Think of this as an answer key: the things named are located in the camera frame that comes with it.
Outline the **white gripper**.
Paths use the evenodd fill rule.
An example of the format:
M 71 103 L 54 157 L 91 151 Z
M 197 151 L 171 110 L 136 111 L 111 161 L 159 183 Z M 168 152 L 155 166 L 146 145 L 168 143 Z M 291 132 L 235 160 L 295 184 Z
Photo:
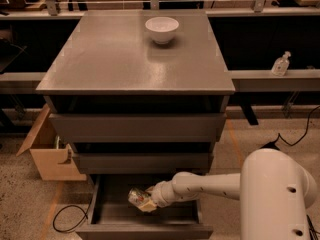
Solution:
M 164 208 L 176 201 L 176 193 L 170 181 L 162 181 L 155 186 L 148 187 L 145 191 L 151 194 L 153 201 L 149 199 L 140 204 L 138 209 L 142 212 L 152 212 L 157 209 L 157 206 Z

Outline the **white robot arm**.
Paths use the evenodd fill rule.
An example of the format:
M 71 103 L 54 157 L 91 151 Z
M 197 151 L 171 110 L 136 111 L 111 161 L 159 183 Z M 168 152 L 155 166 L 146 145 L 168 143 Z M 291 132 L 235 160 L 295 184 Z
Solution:
M 235 174 L 179 172 L 149 188 L 136 206 L 151 212 L 201 193 L 240 201 L 241 240 L 311 240 L 306 209 L 316 200 L 317 183 L 281 151 L 256 150 Z

